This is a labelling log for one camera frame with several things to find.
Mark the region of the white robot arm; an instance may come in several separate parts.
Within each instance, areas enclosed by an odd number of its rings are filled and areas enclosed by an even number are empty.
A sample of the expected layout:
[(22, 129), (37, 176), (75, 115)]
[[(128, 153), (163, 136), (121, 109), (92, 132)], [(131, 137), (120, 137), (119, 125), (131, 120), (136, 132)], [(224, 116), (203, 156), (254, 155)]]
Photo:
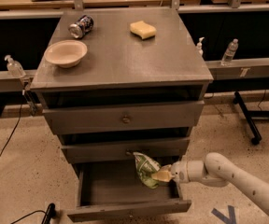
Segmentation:
[(178, 185), (198, 182), (209, 187), (225, 187), (231, 183), (269, 216), (269, 184), (240, 169), (217, 152), (208, 153), (203, 161), (183, 158), (165, 165), (151, 178), (162, 182), (173, 180)]

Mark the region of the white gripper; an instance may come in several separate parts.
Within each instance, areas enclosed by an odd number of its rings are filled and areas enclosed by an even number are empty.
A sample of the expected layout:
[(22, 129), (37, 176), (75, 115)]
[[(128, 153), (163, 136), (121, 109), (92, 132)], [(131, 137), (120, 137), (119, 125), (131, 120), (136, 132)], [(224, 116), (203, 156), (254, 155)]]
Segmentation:
[(161, 171), (151, 175), (151, 178), (161, 182), (188, 183), (188, 164), (185, 161), (177, 161), (173, 165), (167, 164), (161, 167)]

